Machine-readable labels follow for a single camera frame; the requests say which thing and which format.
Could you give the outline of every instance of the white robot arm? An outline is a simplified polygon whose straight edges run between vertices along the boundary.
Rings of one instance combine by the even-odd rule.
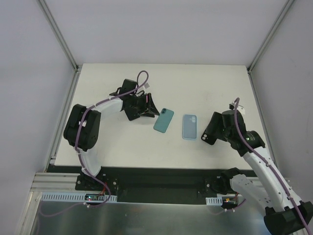
[[[219,188],[238,192],[253,204],[264,217],[265,225],[272,235],[288,235],[303,228],[311,235],[307,224],[313,217],[312,203],[303,202],[292,190],[272,161],[258,133],[246,130],[244,119],[237,111],[239,98],[235,102],[235,106],[230,104],[228,111],[221,114],[214,112],[201,139],[210,145],[217,139],[229,142],[251,166],[265,191],[255,186],[236,168],[223,172],[217,181],[217,184],[223,185]]]
[[[110,102],[103,103],[96,106],[93,110],[98,111],[101,114],[101,119],[122,111],[123,101],[119,98],[113,99]],[[101,170],[101,164],[99,163],[96,151],[96,145],[86,152],[80,149],[81,159],[85,168],[82,168],[82,172],[87,175],[86,168],[91,175],[96,176]]]
[[[138,78],[142,72],[147,74],[147,78],[144,83],[139,85]],[[84,174],[93,178],[101,170],[95,147],[101,120],[123,110],[129,121],[141,116],[154,118],[155,115],[159,115],[151,93],[145,94],[144,91],[137,93],[148,77],[146,71],[141,71],[137,76],[137,82],[125,79],[122,87],[111,93],[107,99],[89,108],[79,104],[72,108],[63,136],[78,153]]]

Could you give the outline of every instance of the gray wall panel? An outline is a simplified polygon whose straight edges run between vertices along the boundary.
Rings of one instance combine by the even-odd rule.
[[[47,0],[82,63],[248,66],[286,0]]]
[[[311,201],[312,12],[311,0],[296,1],[252,73],[278,166],[284,176],[293,180],[296,192]]]
[[[73,70],[35,0],[0,3],[0,234],[16,231]]]

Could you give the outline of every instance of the teal phone case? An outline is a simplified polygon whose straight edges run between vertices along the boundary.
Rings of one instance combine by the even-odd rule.
[[[153,129],[165,133],[173,116],[174,111],[169,109],[162,109],[160,116],[157,118],[155,125],[153,126]]]

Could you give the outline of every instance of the smartphone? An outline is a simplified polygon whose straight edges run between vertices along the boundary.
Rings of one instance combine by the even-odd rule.
[[[182,138],[184,140],[197,139],[197,116],[185,114],[182,117]]]
[[[174,111],[169,109],[162,109],[160,116],[158,116],[155,125],[153,126],[153,129],[161,133],[165,133],[173,116]]]

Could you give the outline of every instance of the white table surface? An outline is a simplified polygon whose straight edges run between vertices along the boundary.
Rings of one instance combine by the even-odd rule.
[[[136,80],[141,70],[149,73],[148,83],[159,110],[175,112],[165,134],[153,129],[157,119],[140,117],[128,121],[124,111],[102,120],[97,141],[102,166],[198,169],[251,169],[229,143],[214,146],[201,140],[214,111],[223,112],[236,97],[245,109],[247,130],[265,140],[261,120],[245,66],[84,64],[73,102],[90,106],[115,92],[124,79]],[[182,138],[182,116],[198,117],[198,138]],[[80,165],[67,140],[62,138],[55,165]]]

